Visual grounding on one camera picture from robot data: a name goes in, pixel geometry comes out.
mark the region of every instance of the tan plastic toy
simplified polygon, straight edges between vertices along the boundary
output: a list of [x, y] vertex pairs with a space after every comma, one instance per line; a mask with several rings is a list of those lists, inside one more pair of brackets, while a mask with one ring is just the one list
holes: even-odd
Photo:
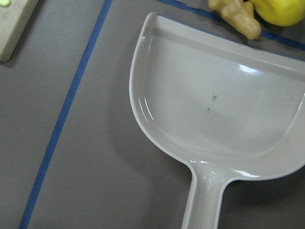
[[220, 13], [221, 17], [249, 39], [261, 34], [261, 26], [254, 19], [254, 5], [243, 0], [209, 0], [210, 9]]

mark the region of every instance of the blue tape strip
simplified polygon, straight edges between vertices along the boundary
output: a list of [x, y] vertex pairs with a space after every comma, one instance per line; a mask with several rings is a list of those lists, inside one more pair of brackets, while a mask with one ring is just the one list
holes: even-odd
[[[214, 13], [202, 10], [202, 9], [196, 9], [196, 8], [193, 8], [193, 7], [189, 7], [183, 2], [179, 2], [179, 1], [176, 1], [176, 0], [156, 0], [156, 1], [165, 3], [167, 5], [171, 5], [171, 6], [176, 7], [176, 8], [180, 8], [182, 10], [187, 10], [189, 12], [192, 12], [194, 14], [209, 18], [209, 19], [214, 20], [214, 21], [219, 21], [219, 22], [226, 23], [217, 14], [214, 14]], [[287, 46], [305, 51], [305, 44], [304, 43], [293, 41], [293, 40], [288, 39], [288, 38], [284, 38], [281, 35], [271, 33], [269, 31], [263, 30], [262, 33], [261, 33], [261, 37], [264, 37], [264, 38], [276, 41], [278, 43], [281, 43], [281, 44], [284, 44], [284, 45], [287, 45]]]
[[47, 146], [46, 152], [44, 154], [44, 157], [41, 162], [41, 166], [39, 168], [38, 174], [36, 176], [32, 191], [30, 193], [30, 197], [28, 199], [28, 203], [25, 207], [19, 229], [26, 229], [29, 225], [41, 186], [43, 184], [44, 178], [46, 176], [49, 164], [51, 162], [55, 147], [57, 145], [57, 142], [59, 140], [59, 137], [61, 135], [61, 131], [63, 129], [63, 126], [65, 124], [67, 115], [69, 113], [70, 107], [72, 105], [72, 102], [74, 100], [76, 91], [78, 89], [78, 86], [81, 82], [82, 76], [85, 72], [86, 66], [88, 64], [88, 61], [90, 59], [90, 56], [92, 54], [93, 48], [95, 46], [95, 43], [97, 41], [97, 38], [100, 34], [100, 31], [102, 29], [102, 26], [104, 24], [104, 21], [106, 19], [107, 13], [109, 11], [109, 8], [111, 6], [112, 0], [105, 0], [102, 10], [100, 12], [100, 15], [96, 21], [96, 24], [94, 26], [94, 29], [92, 31], [92, 34], [90, 36], [90, 39], [88, 41], [88, 45], [86, 47], [85, 52], [83, 53], [81, 57], [81, 61], [79, 63], [79, 66], [76, 70], [76, 73], [74, 75], [73, 81], [70, 85], [69, 91], [67, 93], [67, 96], [65, 98], [65, 101], [62, 105], [61, 112], [58, 116], [57, 122], [55, 124], [54, 130], [52, 132], [52, 136], [50, 138], [49, 144]]

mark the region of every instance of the plastic scoop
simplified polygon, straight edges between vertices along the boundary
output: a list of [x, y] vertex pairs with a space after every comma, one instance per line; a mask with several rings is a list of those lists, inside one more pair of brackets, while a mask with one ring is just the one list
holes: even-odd
[[130, 76], [134, 116], [193, 175], [183, 229], [215, 229], [234, 180], [288, 175], [305, 164], [305, 65], [155, 13]]

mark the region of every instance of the gray table surface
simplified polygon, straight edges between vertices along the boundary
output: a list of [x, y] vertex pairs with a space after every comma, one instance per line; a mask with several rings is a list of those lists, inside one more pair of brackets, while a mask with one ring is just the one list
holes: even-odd
[[[205, 0], [182, 0], [209, 11]], [[0, 64], [0, 229], [19, 227], [63, 101], [104, 1], [40, 1]], [[30, 229], [178, 229], [191, 173], [151, 143], [129, 102], [134, 48], [149, 12], [305, 61], [305, 52], [156, 0], [113, 0], [35, 205]], [[305, 21], [263, 29], [305, 43]], [[275, 180], [235, 181], [219, 229], [305, 228], [305, 168]]]

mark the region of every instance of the yellow lemon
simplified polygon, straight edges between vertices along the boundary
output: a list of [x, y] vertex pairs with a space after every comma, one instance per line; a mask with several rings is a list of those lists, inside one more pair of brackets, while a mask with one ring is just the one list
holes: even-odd
[[305, 0], [249, 0], [267, 22], [291, 26], [305, 18]]

